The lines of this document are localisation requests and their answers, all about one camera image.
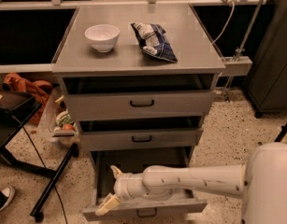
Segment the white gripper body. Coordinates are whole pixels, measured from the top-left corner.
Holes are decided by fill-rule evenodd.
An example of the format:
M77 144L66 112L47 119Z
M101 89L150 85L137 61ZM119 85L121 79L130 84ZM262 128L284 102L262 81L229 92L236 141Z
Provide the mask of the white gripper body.
M122 173L115 179L114 192L122 200L143 198L147 193L142 174Z

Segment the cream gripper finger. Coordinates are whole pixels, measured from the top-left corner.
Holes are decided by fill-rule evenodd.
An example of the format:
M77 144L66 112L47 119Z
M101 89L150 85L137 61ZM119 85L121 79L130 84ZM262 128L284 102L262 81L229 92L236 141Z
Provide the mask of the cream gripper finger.
M109 193L105 200L97 207L95 214L97 216L103 216L120 204L121 199L116 194Z
M117 166L111 165L110 169L112 170L112 173L115 179L122 177L123 172Z

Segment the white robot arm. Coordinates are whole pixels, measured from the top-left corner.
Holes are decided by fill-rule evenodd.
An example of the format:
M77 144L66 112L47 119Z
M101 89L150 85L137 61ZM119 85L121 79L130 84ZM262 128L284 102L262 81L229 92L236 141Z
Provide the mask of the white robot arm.
M112 166L114 192L97 207L103 216L122 202L156 200L174 189L196 189L239 198L242 224L287 224L287 144L267 143L240 165L170 168L153 165L139 174Z

